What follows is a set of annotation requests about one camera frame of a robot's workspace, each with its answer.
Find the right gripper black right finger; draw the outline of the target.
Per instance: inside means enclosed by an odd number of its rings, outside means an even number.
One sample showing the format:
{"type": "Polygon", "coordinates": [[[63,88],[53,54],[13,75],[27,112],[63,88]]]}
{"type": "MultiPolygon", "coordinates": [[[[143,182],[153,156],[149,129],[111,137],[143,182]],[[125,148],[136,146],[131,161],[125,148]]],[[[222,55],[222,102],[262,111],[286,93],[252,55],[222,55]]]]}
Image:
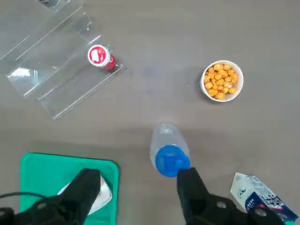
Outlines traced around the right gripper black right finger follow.
{"type": "Polygon", "coordinates": [[[232,200],[210,194],[195,168],[181,169],[177,191],[187,225],[283,225],[270,209],[253,207],[247,213],[232,200]]]}

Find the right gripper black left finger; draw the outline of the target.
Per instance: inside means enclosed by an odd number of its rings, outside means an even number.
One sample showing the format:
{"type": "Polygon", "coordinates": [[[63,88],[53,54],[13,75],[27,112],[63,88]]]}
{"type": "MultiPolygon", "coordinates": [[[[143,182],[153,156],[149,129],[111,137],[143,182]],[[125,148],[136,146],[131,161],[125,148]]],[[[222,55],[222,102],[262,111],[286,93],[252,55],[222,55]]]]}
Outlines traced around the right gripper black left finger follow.
{"type": "Polygon", "coordinates": [[[46,197],[32,192],[12,192],[0,197],[33,196],[39,198],[31,207],[15,213],[1,207],[2,225],[82,225],[101,189],[101,173],[97,169],[82,169],[59,195],[46,197]]]}

